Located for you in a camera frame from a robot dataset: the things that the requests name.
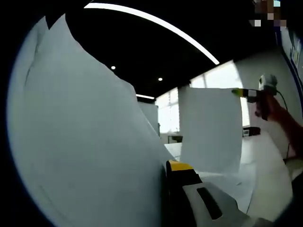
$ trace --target led light strip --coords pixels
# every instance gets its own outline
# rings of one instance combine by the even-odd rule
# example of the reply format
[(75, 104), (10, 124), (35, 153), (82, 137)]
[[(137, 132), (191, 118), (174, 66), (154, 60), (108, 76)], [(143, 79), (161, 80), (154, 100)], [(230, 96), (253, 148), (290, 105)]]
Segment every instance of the led light strip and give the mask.
[(141, 98), (155, 99), (154, 97), (151, 97), (151, 96), (143, 96), (143, 95), (138, 95), (138, 94), (136, 94), (136, 96), (141, 97)]
[(168, 23), (158, 17), (155, 17), (151, 14), (144, 13), (140, 10), (125, 7), (125, 6), (106, 4), (106, 3), (89, 3), (84, 8), (85, 9), (110, 9), (110, 10), (133, 14), (135, 16), (150, 20), (158, 25), (161, 25), (161, 26), (167, 28), (168, 30), (176, 33), (177, 35), (181, 36), (183, 39), (188, 41), (190, 44), (195, 46), (199, 51), (201, 51), (203, 54), (205, 54), (213, 63), (215, 63), (216, 65), (219, 64), (219, 61), (207, 49), (205, 49), (200, 43), (198, 43), (192, 37), (190, 37), (186, 33), (182, 32), (180, 29), (176, 28), (175, 26), (171, 25), (170, 23)]

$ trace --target desk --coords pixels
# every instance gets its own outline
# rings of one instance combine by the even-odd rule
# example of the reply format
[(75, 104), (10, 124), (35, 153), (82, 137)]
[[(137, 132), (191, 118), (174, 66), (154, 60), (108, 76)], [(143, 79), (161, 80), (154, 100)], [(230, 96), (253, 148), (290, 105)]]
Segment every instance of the desk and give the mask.
[[(166, 144), (174, 157), (181, 154), (180, 143)], [(290, 202), (293, 192), (288, 170), (278, 148), (265, 131), (242, 139), (241, 164), (256, 164), (256, 185), (247, 214), (274, 221)]]

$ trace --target paper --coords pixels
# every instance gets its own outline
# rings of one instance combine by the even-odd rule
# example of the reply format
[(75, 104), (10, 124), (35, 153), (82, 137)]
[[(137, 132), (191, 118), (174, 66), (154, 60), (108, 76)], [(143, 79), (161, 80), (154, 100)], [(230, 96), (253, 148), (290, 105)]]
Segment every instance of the paper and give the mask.
[(160, 226), (173, 157), (133, 92), (73, 39), (65, 16), (27, 72), (20, 96), (8, 100), (9, 142), (42, 213), (61, 227)]
[(201, 172), (237, 172), (242, 143), (240, 98), (232, 88), (188, 88), (184, 99), (180, 161)]
[(237, 174), (198, 173), (202, 182), (210, 182), (232, 196), (239, 210), (247, 213), (256, 184), (256, 165), (241, 164)]

